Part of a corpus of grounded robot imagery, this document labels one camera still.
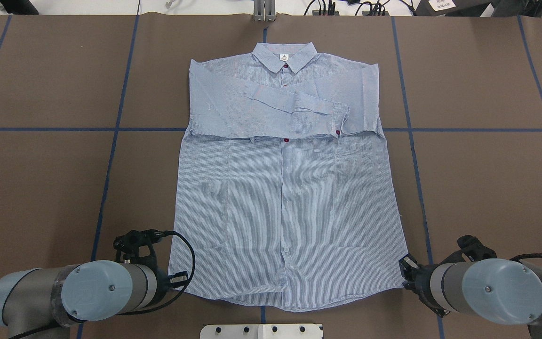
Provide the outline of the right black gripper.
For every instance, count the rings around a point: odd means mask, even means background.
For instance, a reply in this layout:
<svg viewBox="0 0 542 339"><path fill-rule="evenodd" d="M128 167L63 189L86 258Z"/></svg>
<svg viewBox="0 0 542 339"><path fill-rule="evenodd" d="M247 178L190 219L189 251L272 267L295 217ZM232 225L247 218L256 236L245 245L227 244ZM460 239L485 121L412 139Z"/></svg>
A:
<svg viewBox="0 0 542 339"><path fill-rule="evenodd" d="M399 260L399 266L405 280L404 288L416 294L420 302L436 314L436 302L430 289L430 279L436 265L417 267L417 260L408 253Z"/></svg>

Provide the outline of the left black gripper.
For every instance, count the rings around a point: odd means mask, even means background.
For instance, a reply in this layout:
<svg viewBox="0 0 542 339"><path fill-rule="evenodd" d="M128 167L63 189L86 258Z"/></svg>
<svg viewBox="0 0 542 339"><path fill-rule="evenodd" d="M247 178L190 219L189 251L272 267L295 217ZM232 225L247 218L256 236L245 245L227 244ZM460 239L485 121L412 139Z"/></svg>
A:
<svg viewBox="0 0 542 339"><path fill-rule="evenodd" d="M164 299L165 295L172 289L183 287L189 282L189 273L178 272L176 274L167 275L161 269L157 270L157 302Z"/></svg>

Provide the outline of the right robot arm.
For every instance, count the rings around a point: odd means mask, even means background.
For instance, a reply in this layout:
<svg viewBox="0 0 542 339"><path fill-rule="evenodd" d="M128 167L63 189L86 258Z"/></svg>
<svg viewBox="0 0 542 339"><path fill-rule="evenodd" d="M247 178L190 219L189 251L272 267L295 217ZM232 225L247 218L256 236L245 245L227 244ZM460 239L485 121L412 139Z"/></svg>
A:
<svg viewBox="0 0 542 339"><path fill-rule="evenodd" d="M439 318L454 313L525 325L531 338L542 339L542 266L495 258L422 266L411 255L399 266L404 288Z"/></svg>

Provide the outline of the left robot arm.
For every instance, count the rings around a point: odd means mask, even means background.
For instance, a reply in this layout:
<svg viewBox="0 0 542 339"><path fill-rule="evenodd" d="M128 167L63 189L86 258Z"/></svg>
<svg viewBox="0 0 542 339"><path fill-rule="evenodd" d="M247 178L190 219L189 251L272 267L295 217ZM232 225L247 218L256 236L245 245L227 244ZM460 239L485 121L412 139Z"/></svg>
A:
<svg viewBox="0 0 542 339"><path fill-rule="evenodd" d="M192 277L127 260L11 273L0 279L0 326L11 339L68 339L78 324L157 311L168 291L185 290Z"/></svg>

